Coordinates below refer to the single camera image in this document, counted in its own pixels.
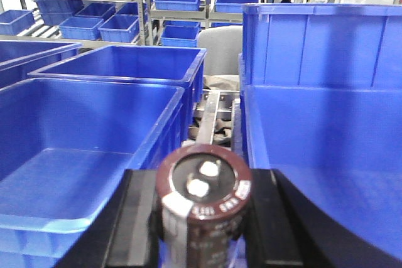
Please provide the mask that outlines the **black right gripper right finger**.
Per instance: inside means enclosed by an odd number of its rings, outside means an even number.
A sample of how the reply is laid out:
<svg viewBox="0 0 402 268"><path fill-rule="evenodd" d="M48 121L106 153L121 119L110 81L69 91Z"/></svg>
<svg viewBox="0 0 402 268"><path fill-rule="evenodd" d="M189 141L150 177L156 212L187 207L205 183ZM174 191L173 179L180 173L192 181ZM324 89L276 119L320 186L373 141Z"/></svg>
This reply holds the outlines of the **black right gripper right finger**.
<svg viewBox="0 0 402 268"><path fill-rule="evenodd" d="M324 214L279 171L251 172L248 267L395 267L395 257Z"/></svg>

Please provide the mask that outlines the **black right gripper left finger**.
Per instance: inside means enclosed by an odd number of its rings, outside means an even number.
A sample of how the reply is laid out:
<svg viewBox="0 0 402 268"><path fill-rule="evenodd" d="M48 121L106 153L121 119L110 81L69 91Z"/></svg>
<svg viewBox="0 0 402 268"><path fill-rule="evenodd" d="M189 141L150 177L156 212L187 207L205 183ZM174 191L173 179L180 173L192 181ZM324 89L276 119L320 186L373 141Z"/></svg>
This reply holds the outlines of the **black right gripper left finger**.
<svg viewBox="0 0 402 268"><path fill-rule="evenodd" d="M56 267L159 267L155 170L131 170Z"/></svg>

